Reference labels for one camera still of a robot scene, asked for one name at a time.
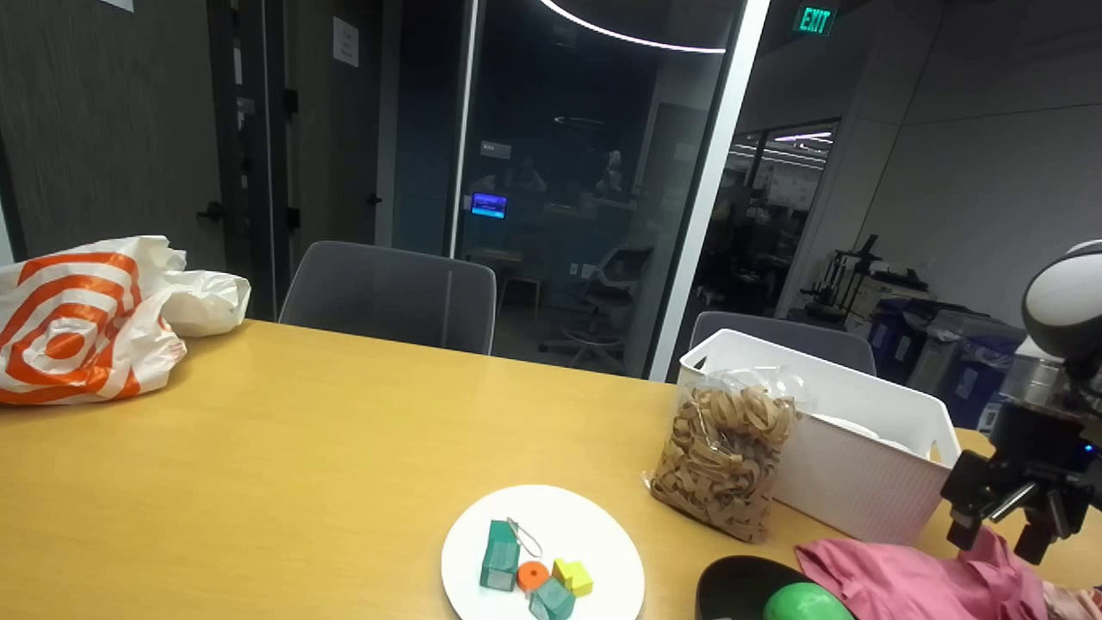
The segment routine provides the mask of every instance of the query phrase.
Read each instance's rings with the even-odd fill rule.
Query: orange and white plastic bag
[[[185,272],[163,236],[109,237],[0,265],[0,403],[97,403],[156,394],[182,337],[244,323],[246,279]]]

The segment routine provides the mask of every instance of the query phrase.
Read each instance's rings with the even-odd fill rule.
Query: exit sign
[[[798,20],[796,20],[796,31],[798,31],[798,33],[815,33],[815,37],[823,37],[827,29],[829,29],[829,20],[834,20],[834,9],[829,9],[829,8],[803,8],[803,9],[798,9]]]

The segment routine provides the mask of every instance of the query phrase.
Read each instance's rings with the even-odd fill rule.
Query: plate
[[[495,593],[478,586],[489,520],[515,520],[522,528],[518,541],[529,534],[547,570],[553,558],[586,565],[593,593],[575,602],[570,620],[640,616],[648,588],[640,550],[602,507],[556,485],[489,492],[450,524],[439,550],[439,578],[458,616],[529,620],[518,588]]]

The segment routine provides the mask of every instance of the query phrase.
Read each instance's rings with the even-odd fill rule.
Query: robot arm
[[[953,503],[949,541],[970,547],[983,520],[1026,513],[1017,556],[1045,543],[1102,509],[1102,242],[1074,245],[1026,285],[1030,341],[998,388],[994,456],[965,453],[939,496]]]

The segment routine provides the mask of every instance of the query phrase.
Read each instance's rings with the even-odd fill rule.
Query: plastic bag of snacks
[[[765,377],[730,371],[685,383],[649,496],[735,541],[759,541],[770,469],[792,422],[796,399]]]
[[[168,237],[109,237],[0,265],[0,403],[97,403],[156,394],[182,337],[244,319],[251,285],[185,272]]]

